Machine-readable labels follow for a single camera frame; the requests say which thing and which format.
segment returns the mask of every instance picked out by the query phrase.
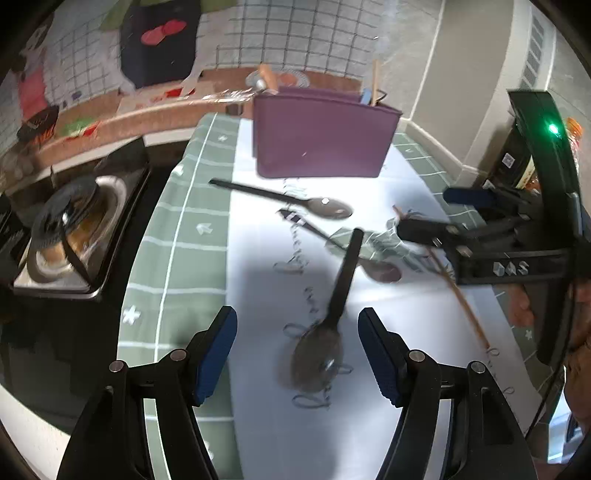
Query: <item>black device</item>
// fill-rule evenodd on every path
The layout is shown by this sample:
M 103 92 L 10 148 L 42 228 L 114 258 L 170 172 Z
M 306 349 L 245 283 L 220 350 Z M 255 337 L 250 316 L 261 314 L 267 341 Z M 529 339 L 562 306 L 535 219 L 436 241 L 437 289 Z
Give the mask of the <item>black device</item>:
M 503 218 L 466 229 L 422 219 L 403 219 L 398 236 L 442 248 L 458 284 L 521 283 L 531 300 L 538 359 L 554 365 L 569 335 L 568 289 L 591 278 L 588 215 L 566 130 L 548 92 L 509 91 L 516 121 L 531 151 L 541 195 L 499 186 L 449 188 L 450 203 L 495 210 Z
M 155 398 L 171 479 L 217 480 L 193 407 L 213 393 L 236 328 L 236 312 L 222 307 L 186 349 L 156 364 L 112 362 L 76 424 L 57 479 L 153 480 L 143 399 Z M 441 479 L 537 478 L 519 425 L 483 363 L 438 364 L 388 332 L 371 308 L 359 314 L 358 332 L 382 395 L 402 408 L 377 480 L 424 478 L 445 399 L 452 407 Z M 590 448 L 585 438 L 559 480 L 583 478 Z

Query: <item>wall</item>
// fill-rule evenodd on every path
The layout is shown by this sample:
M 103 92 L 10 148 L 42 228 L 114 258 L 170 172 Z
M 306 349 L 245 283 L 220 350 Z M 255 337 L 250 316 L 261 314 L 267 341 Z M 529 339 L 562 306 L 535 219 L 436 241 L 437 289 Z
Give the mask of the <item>wall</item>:
M 402 111 L 409 118 L 433 42 L 443 0 L 390 0 L 385 11 L 377 42 L 381 61 L 379 88 L 388 96 L 387 105 Z M 371 85 L 371 77 L 364 81 Z
M 457 184 L 485 177 L 513 123 L 506 91 L 523 86 L 532 12 L 544 27 L 534 88 L 547 86 L 553 25 L 529 0 L 454 1 L 445 5 L 433 56 L 407 132 Z
M 512 16 L 513 0 L 446 4 L 412 120 L 457 158 L 466 157 L 490 104 L 505 60 Z

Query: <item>metal screw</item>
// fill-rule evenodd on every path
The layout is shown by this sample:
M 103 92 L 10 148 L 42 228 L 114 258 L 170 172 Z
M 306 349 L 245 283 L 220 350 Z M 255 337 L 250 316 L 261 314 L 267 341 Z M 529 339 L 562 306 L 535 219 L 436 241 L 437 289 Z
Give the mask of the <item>metal screw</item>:
M 459 245 L 456 247 L 457 252 L 466 258 L 470 258 L 472 256 L 472 250 L 470 250 L 466 245 Z
M 408 357 L 415 362 L 422 362 L 425 360 L 425 354 L 420 350 L 411 350 Z
M 178 348 L 178 349 L 170 352 L 170 358 L 174 362 L 180 362 L 181 360 L 184 360 L 184 358 L 186 356 L 187 356 L 187 352 L 185 350 L 183 350 L 182 348 Z
M 111 370 L 113 373 L 117 373 L 121 371 L 124 365 L 125 364 L 121 360 L 115 360 L 109 365 L 109 370 Z
M 473 369 L 477 374 L 483 374 L 486 371 L 484 364 L 480 362 L 472 362 L 470 368 Z

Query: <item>brown spoon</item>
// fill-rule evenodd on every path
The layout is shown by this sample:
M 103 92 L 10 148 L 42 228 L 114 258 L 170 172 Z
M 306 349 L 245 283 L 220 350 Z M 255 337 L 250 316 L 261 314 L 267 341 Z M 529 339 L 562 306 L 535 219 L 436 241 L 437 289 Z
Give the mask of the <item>brown spoon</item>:
M 319 237 L 323 238 L 327 242 L 330 242 L 334 246 L 340 248 L 342 251 L 346 251 L 347 249 L 343 247 L 340 243 L 336 242 L 334 239 L 326 235 L 326 233 L 318 230 L 314 225 L 309 223 L 308 221 L 304 220 L 300 215 L 291 210 L 287 209 L 280 209 L 278 213 L 286 220 L 289 220 L 296 225 L 299 225 L 302 228 L 305 228 L 309 232 L 312 232 Z M 396 265 L 392 265 L 391 263 L 387 262 L 380 262 L 375 260 L 370 260 L 369 258 L 360 258 L 358 260 L 359 265 L 363 268 L 366 275 L 374 281 L 380 283 L 395 283 L 402 278 L 402 274 Z
M 209 180 L 209 183 L 223 189 L 237 190 L 239 192 L 250 193 L 251 195 L 257 195 L 271 200 L 300 205 L 306 208 L 310 213 L 322 218 L 339 220 L 353 215 L 353 209 L 349 205 L 339 200 L 326 197 L 315 197 L 307 200 L 299 199 L 284 193 L 251 187 L 249 185 L 243 185 L 242 183 L 232 183 L 231 181 L 222 179 L 211 179 Z
M 323 391 L 339 373 L 343 363 L 343 341 L 337 325 L 345 311 L 362 243 L 363 230 L 356 228 L 345 253 L 326 317 L 309 329 L 295 346 L 291 357 L 291 380 L 301 392 Z

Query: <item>blue object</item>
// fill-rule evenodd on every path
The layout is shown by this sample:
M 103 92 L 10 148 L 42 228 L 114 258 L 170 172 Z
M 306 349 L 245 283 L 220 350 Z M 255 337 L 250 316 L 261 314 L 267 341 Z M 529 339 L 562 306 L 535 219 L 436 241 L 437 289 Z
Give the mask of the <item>blue object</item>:
M 216 388 L 222 368 L 226 363 L 238 331 L 236 311 L 231 307 L 222 307 L 210 330 L 215 328 L 218 323 L 222 325 L 214 333 L 213 339 L 209 341 L 209 347 L 199 362 L 197 369 L 195 390 L 193 392 L 193 398 L 197 406 L 201 405 L 206 398 L 211 397 Z M 204 342 L 207 341 L 207 334 L 210 333 L 210 330 L 206 332 Z
M 450 187 L 443 192 L 443 200 L 447 203 L 472 205 L 476 209 L 490 208 L 496 203 L 496 195 L 490 190 Z
M 361 92 L 361 101 L 360 103 L 364 105 L 369 105 L 369 101 L 371 100 L 371 90 L 368 88 L 364 88 L 363 92 Z
M 392 405 L 395 405 L 402 397 L 397 386 L 398 370 L 391 361 L 378 332 L 369 320 L 371 315 L 377 317 L 371 308 L 361 310 L 357 322 L 359 339 L 361 340 L 361 345 L 363 345 L 363 350 L 365 350 L 365 355 L 369 360 L 371 370 L 374 372 L 380 392 L 392 402 Z

